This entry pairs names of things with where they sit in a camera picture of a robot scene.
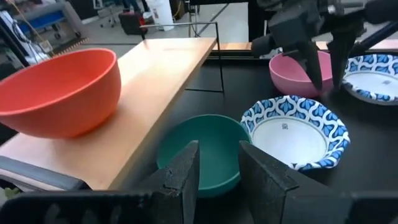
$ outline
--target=white container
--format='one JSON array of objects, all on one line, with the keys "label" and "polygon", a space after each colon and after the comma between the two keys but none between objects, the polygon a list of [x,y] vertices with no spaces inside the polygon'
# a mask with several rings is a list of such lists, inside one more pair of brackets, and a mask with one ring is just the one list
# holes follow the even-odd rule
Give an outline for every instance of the white container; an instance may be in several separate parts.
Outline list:
[{"label": "white container", "polygon": [[[170,25],[173,24],[172,9],[169,0],[146,0],[157,25]],[[159,29],[168,31],[173,29],[174,26],[162,26]]]}]

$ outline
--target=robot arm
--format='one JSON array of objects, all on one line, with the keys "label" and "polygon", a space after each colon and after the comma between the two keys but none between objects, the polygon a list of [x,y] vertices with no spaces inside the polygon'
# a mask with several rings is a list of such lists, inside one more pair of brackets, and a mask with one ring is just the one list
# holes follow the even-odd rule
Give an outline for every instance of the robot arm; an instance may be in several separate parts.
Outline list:
[{"label": "robot arm", "polygon": [[[276,11],[276,14],[268,22],[271,33],[253,41],[253,54],[264,55],[282,47],[284,55],[298,61],[318,90],[322,89],[322,76],[318,49],[312,41],[314,37],[326,33],[333,36],[328,50],[333,84],[339,88],[350,55],[363,53],[398,30],[396,0],[371,0],[364,8],[349,14],[344,13],[344,8],[356,7],[355,4],[343,4],[340,0],[257,0],[257,3],[264,10]],[[373,35],[370,41],[366,39],[363,44],[356,44],[356,38],[364,33],[364,22],[396,23],[387,26],[383,33]]]}]

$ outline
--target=blue and white paper plate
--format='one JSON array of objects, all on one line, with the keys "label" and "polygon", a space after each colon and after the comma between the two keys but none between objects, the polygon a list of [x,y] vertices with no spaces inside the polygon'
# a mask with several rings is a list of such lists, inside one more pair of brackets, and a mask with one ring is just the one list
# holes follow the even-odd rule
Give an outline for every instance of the blue and white paper plate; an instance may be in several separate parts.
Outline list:
[{"label": "blue and white paper plate", "polygon": [[350,143],[336,114],[299,96],[258,101],[241,125],[256,147],[295,170],[332,168]]},{"label": "blue and white paper plate", "polygon": [[398,56],[371,54],[348,59],[343,85],[368,103],[398,105]]}]

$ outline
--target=teal bowl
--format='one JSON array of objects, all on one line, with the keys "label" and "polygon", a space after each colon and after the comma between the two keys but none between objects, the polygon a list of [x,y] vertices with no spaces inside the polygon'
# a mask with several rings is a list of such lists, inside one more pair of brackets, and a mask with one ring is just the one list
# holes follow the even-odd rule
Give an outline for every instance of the teal bowl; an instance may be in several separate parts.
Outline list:
[{"label": "teal bowl", "polygon": [[199,140],[200,179],[198,197],[216,197],[233,189],[240,180],[239,141],[249,134],[235,120],[215,114],[190,118],[161,141],[157,166],[164,168],[190,141]]}]

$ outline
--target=paper plate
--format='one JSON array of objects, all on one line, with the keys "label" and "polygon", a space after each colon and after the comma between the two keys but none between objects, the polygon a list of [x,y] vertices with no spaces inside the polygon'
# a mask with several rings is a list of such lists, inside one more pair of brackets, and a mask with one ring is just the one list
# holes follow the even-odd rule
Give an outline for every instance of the paper plate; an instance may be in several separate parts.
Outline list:
[{"label": "paper plate", "polygon": [[295,170],[332,168],[349,145],[337,115],[299,96],[258,101],[243,114],[241,125],[256,147]]},{"label": "paper plate", "polygon": [[350,58],[342,84],[353,96],[368,103],[398,105],[398,56]]}]

